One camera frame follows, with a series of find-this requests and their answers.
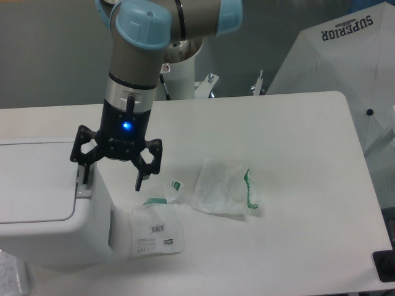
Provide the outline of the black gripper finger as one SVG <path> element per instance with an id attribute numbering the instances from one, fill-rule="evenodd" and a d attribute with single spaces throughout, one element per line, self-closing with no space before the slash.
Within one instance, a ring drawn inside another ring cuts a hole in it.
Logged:
<path id="1" fill-rule="evenodd" d="M 88 152 L 82 152 L 81 147 L 83 144 L 95 140 L 96 146 Z M 77 135 L 74 140 L 70 160 L 78 163 L 84 170 L 83 184 L 88 183 L 90 166 L 106 156 L 108 152 L 108 142 L 105 142 L 100 132 L 95 132 L 85 125 L 80 125 L 77 130 Z"/>
<path id="2" fill-rule="evenodd" d="M 147 163 L 141 155 L 144 149 L 148 149 L 152 155 L 152 162 Z M 143 146 L 138 146 L 132 150 L 131 162 L 138 170 L 138 176 L 135 184 L 135 191 L 141 189 L 143 180 L 149 179 L 151 174 L 158 175 L 160 172 L 162 160 L 162 140 L 153 139 L 151 141 L 144 141 Z"/>

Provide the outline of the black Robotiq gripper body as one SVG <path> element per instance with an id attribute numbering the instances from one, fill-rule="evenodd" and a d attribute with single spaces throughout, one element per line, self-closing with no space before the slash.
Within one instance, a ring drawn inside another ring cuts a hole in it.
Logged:
<path id="1" fill-rule="evenodd" d="M 106 148 L 107 157 L 130 160 L 140 157 L 146 148 L 146 130 L 151 111 L 128 113 L 105 101 L 100 127 L 95 141 L 99 148 Z"/>

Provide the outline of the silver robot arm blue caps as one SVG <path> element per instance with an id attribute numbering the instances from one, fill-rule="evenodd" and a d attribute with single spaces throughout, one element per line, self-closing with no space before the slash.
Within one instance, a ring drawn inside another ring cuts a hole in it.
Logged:
<path id="1" fill-rule="evenodd" d="M 146 140 L 160 71 L 170 44 L 237 30 L 241 1 L 98 1 L 113 48 L 99 129 L 78 128 L 70 159 L 83 184 L 102 158 L 130 161 L 136 189 L 160 172 L 162 141 Z"/>

